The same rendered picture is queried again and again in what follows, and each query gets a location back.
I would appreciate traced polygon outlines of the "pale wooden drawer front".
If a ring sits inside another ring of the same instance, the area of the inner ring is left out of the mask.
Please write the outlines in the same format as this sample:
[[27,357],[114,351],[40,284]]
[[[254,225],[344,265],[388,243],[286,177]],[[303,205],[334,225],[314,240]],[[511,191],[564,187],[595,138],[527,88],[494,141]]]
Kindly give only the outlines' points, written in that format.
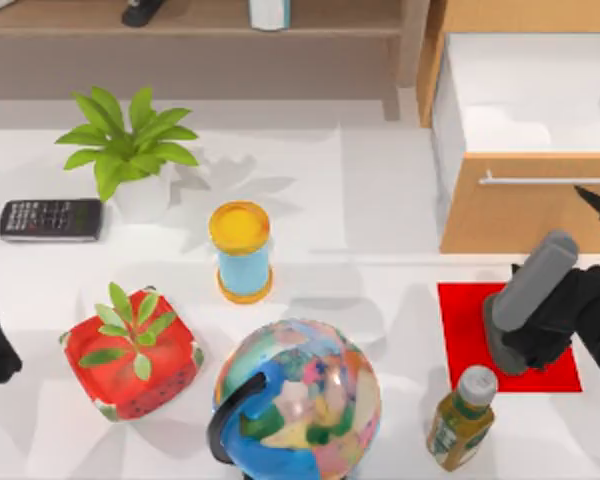
[[[496,177],[600,177],[600,152],[466,153],[440,242],[445,254],[527,253],[551,230],[600,254],[600,220],[576,185],[480,185]],[[600,185],[581,185],[600,194]]]

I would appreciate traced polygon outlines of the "wooden cupboard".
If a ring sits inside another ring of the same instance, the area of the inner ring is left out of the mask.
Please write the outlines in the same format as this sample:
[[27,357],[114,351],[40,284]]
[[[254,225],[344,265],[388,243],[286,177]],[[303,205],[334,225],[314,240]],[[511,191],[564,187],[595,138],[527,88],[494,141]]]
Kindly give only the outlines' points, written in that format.
[[431,0],[416,78],[424,128],[450,33],[600,33],[600,0]]

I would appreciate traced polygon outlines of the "white and blue can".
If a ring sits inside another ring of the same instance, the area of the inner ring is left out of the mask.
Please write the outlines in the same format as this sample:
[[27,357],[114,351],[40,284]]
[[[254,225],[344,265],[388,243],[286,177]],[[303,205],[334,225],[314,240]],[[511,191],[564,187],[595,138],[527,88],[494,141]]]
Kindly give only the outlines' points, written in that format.
[[291,0],[248,0],[248,14],[253,29],[286,30],[291,24]]

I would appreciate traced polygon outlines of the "black calculator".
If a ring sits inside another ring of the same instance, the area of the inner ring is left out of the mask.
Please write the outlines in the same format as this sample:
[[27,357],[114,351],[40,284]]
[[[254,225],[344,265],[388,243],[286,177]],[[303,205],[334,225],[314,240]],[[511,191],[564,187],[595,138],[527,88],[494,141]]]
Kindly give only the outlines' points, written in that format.
[[11,242],[96,241],[104,220],[98,198],[11,200],[0,214],[0,238]]

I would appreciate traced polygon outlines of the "colourful globe with black stand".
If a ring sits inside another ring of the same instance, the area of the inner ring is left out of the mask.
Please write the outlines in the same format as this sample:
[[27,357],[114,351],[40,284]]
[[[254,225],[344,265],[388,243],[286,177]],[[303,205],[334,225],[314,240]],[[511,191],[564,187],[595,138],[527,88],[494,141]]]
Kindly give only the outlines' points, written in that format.
[[371,362],[336,327],[288,318],[231,352],[216,378],[206,439],[243,480],[347,480],[382,413]]

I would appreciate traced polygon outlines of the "red pot with green plant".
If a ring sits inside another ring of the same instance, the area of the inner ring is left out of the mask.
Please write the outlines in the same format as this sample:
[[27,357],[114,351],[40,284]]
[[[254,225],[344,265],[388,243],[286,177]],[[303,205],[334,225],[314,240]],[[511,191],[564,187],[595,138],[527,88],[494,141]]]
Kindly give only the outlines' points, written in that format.
[[195,379],[205,355],[192,331],[154,287],[132,294],[111,282],[110,303],[59,338],[91,402],[112,422],[144,417]]

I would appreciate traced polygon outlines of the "green plant in white pot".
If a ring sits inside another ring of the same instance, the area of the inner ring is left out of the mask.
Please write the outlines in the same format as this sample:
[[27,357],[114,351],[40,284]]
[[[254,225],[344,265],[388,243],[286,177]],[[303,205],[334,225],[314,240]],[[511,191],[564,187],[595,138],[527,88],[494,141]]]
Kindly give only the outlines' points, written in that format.
[[191,110],[180,106],[155,109],[150,87],[137,90],[127,110],[102,87],[72,96],[85,122],[55,141],[77,148],[64,169],[91,165],[99,199],[113,202],[128,222],[160,220],[171,204],[173,167],[199,165],[184,145],[198,138],[181,124]]

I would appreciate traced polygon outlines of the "white drawer inside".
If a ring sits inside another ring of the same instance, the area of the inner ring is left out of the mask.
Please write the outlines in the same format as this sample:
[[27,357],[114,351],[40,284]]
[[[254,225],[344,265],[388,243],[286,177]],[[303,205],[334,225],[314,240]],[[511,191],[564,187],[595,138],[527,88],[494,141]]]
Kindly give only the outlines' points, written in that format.
[[448,35],[433,132],[455,154],[600,152],[600,34]]

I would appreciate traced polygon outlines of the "grey stapler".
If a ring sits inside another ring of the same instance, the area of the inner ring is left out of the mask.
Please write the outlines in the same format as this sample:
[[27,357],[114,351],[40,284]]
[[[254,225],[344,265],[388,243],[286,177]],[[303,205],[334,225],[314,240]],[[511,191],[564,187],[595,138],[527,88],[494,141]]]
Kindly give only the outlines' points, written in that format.
[[495,366],[508,375],[527,370],[523,355],[504,343],[504,336],[519,333],[578,260],[579,248],[563,230],[550,231],[498,293],[483,302],[483,324],[489,354]]

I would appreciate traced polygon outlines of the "yellow and blue cup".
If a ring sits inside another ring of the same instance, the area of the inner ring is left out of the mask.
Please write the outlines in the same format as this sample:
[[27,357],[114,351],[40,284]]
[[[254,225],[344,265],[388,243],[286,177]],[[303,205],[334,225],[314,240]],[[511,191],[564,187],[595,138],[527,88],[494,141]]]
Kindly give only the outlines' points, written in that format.
[[217,250],[216,278],[223,295],[236,304],[263,299],[273,281],[267,213],[250,201],[227,202],[211,215],[209,234]]

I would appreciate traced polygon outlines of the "wooden open shelf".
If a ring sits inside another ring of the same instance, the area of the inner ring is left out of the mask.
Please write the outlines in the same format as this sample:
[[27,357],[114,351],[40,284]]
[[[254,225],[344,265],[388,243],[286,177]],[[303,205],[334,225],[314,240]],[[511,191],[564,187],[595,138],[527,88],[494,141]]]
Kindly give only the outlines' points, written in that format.
[[197,125],[330,126],[412,113],[425,5],[292,0],[291,27],[253,30],[247,0],[165,0],[122,24],[125,0],[14,0],[0,9],[0,129],[66,126],[94,85],[193,108]]

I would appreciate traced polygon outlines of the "green bottle with grey cap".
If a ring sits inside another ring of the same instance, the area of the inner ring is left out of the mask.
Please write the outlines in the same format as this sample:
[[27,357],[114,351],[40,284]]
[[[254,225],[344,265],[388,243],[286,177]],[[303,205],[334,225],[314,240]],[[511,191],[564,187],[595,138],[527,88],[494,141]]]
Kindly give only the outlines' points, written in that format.
[[472,365],[438,403],[426,446],[444,470],[452,472],[476,454],[495,420],[491,403],[497,390],[495,373]]

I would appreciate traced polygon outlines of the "black stapler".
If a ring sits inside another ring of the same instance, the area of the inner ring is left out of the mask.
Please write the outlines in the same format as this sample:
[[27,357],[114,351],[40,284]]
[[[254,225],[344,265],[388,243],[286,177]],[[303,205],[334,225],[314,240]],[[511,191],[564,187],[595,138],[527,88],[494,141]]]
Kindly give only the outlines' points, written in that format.
[[149,24],[165,0],[127,0],[121,22],[131,28],[141,28]]

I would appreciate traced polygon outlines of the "flat red square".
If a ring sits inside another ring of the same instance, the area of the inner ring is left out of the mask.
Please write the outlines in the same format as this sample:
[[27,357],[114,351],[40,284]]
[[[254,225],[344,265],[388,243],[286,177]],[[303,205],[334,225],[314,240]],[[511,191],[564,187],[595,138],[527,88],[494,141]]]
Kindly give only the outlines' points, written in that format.
[[571,349],[543,370],[502,373],[494,364],[483,327],[483,302],[502,290],[502,282],[442,282],[437,285],[449,381],[455,387],[472,365],[491,369],[500,393],[579,393],[582,386]]

